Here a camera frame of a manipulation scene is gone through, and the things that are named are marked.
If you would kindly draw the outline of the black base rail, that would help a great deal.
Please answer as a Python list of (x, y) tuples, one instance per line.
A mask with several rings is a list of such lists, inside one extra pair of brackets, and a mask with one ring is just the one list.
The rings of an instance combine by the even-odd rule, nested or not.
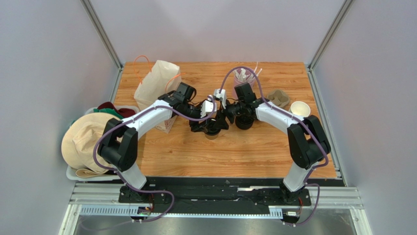
[(285, 199), (277, 178), (152, 177), (140, 192), (120, 182), (76, 183), (64, 222), (81, 215), (124, 216), (144, 221), (159, 217), (268, 218), (295, 226), (320, 212), (346, 210), (354, 224), (367, 221), (356, 187), (341, 179), (312, 179)]

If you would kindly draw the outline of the single brown paper cup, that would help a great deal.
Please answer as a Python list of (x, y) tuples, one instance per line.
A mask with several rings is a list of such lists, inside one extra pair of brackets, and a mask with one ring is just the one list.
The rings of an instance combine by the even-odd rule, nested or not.
[(205, 134), (205, 137), (206, 137), (208, 140), (215, 140), (216, 138), (218, 138), (218, 134), (216, 134), (216, 135), (206, 135), (206, 134)]

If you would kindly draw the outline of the aluminium frame post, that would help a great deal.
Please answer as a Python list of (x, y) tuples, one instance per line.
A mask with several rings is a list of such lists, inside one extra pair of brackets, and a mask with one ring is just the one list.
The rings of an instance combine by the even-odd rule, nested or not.
[(93, 3), (90, 0), (81, 0), (81, 4), (83, 5), (88, 17), (90, 18), (94, 28), (96, 29), (105, 49), (107, 50), (111, 60), (118, 68), (119, 71), (123, 69), (123, 63), (121, 62), (113, 44), (109, 36), (106, 33), (106, 30), (93, 6)]
[(351, 6), (353, 5), (354, 0), (345, 0), (343, 1), (342, 6), (340, 7), (338, 13), (336, 14), (332, 24), (330, 25), (328, 31), (326, 32), (322, 42), (320, 43), (317, 51), (315, 52), (311, 62), (308, 64), (309, 71), (313, 71), (318, 65), (320, 59), (324, 55), (325, 50), (329, 46), (331, 40), (335, 36), (337, 30), (339, 29), (341, 23), (349, 12)]

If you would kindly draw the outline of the white plastic bin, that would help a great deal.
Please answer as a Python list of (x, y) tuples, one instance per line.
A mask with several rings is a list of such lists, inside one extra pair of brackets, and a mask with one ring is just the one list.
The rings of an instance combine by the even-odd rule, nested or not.
[[(133, 109), (136, 114), (139, 112), (139, 108), (136, 106), (129, 106), (129, 105), (115, 105), (117, 108), (129, 108), (129, 109)], [(79, 175), (81, 175), (81, 172), (76, 171), (74, 169), (72, 169), (69, 165), (66, 169), (66, 177), (70, 180), (73, 181), (111, 181), (111, 180), (116, 180), (118, 177), (112, 173), (111, 171), (108, 171), (107, 173), (105, 173), (105, 175), (102, 176), (92, 176), (89, 178), (80, 178)]]

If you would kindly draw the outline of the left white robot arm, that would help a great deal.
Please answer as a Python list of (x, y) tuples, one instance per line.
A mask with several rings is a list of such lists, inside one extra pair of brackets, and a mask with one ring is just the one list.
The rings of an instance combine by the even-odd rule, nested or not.
[[(114, 171), (131, 190), (145, 193), (142, 188), (147, 179), (136, 163), (138, 141), (157, 124), (175, 115), (195, 122), (209, 119), (217, 108), (215, 96), (208, 95), (198, 109), (189, 103), (195, 92), (195, 88), (180, 83), (176, 90), (161, 95), (136, 115), (122, 120), (108, 120), (102, 137), (94, 146), (94, 162), (103, 169)], [(109, 163), (110, 167), (99, 163), (98, 156)]]

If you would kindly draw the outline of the left aluminium frame post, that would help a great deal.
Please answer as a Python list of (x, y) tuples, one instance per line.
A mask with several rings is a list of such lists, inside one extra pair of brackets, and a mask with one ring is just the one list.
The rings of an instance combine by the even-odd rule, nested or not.
[(113, 44), (109, 36), (106, 33), (106, 30), (93, 6), (93, 3), (90, 0), (81, 0), (81, 4), (83, 5), (88, 17), (90, 18), (94, 28), (96, 29), (105, 49), (107, 50), (111, 60), (118, 68), (119, 71), (123, 69), (123, 63), (121, 62)]

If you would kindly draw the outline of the pink straw holder cup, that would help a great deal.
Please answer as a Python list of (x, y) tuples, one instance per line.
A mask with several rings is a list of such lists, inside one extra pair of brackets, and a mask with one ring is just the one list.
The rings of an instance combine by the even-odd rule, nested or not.
[[(253, 81), (253, 82), (247, 82), (252, 88), (254, 87), (254, 84), (255, 84), (255, 82), (256, 82), (256, 80), (255, 81)], [(233, 88), (232, 88), (232, 97), (234, 98), (234, 99), (237, 99), (237, 94), (236, 94), (236, 91), (235, 91), (235, 87), (236, 86), (238, 86), (238, 85), (241, 85), (241, 84), (243, 84), (243, 83), (246, 83), (246, 82), (239, 82), (239, 81), (237, 81), (236, 79), (235, 79), (235, 77), (234, 77), (234, 79), (233, 79)]]

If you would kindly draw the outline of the stack of black lids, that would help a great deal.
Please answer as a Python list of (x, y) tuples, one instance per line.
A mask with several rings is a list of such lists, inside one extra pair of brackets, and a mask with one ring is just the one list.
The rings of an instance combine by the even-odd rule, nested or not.
[(235, 118), (236, 127), (241, 130), (248, 130), (253, 126), (255, 119), (248, 116), (238, 116)]

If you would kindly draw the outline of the beige straw hat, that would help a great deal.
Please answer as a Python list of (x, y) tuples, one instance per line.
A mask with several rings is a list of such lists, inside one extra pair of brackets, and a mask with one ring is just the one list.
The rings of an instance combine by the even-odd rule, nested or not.
[(106, 123), (120, 118), (108, 113), (90, 113), (75, 121), (65, 133), (61, 152), (64, 161), (74, 170), (81, 172), (80, 178), (102, 176), (108, 172), (93, 159), (93, 150), (102, 137)]

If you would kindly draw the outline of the white paper takeout bag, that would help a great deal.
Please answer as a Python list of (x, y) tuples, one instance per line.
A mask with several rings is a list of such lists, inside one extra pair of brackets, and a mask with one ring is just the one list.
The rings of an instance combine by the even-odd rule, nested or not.
[(178, 65), (157, 60), (135, 91), (134, 99), (139, 110), (148, 108), (161, 95), (175, 91), (181, 82), (182, 73)]

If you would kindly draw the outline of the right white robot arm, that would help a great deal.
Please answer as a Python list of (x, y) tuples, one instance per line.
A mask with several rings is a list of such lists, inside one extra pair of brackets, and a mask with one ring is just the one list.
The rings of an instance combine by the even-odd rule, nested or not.
[(328, 164), (327, 155), (331, 147), (319, 118), (314, 115), (298, 116), (265, 98), (257, 98), (248, 83), (237, 85), (234, 89), (238, 100), (233, 103), (227, 100), (224, 89), (214, 91), (214, 97), (221, 102), (216, 115), (217, 128), (227, 129), (225, 120), (228, 119), (239, 129), (247, 130), (255, 120), (259, 120), (286, 134), (293, 163), (279, 188), (284, 200), (294, 200), (320, 162)]

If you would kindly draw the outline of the stack of paper cups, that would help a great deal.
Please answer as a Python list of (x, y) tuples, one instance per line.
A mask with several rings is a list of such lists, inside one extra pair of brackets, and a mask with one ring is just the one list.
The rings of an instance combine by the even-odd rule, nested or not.
[(298, 116), (308, 117), (311, 114), (311, 108), (303, 101), (295, 101), (291, 104), (289, 112)]

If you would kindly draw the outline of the right aluminium frame post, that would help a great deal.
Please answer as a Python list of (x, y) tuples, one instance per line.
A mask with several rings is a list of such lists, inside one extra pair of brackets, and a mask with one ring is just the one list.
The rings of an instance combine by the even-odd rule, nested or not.
[(332, 24), (330, 25), (328, 31), (326, 32), (322, 42), (320, 43), (317, 51), (315, 52), (311, 62), (308, 64), (309, 71), (313, 71), (318, 65), (320, 59), (324, 55), (325, 50), (329, 46), (331, 40), (335, 36), (337, 30), (339, 29), (341, 23), (349, 12), (351, 6), (353, 5), (354, 0), (345, 0), (343, 1), (342, 6), (340, 7), (338, 13), (336, 14)]

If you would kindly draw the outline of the lower pulp cup carrier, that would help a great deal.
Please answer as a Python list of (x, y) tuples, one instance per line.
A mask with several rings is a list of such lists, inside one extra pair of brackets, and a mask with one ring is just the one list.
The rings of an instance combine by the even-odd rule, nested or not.
[(280, 108), (285, 108), (290, 103), (289, 95), (280, 89), (268, 93), (267, 99)]

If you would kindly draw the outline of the single black cup lid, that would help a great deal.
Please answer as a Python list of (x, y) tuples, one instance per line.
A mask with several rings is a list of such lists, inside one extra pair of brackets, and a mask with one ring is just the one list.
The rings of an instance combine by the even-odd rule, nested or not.
[(216, 136), (220, 133), (221, 129), (219, 127), (216, 126), (216, 121), (208, 121), (206, 126), (205, 126), (205, 135), (207, 136)]

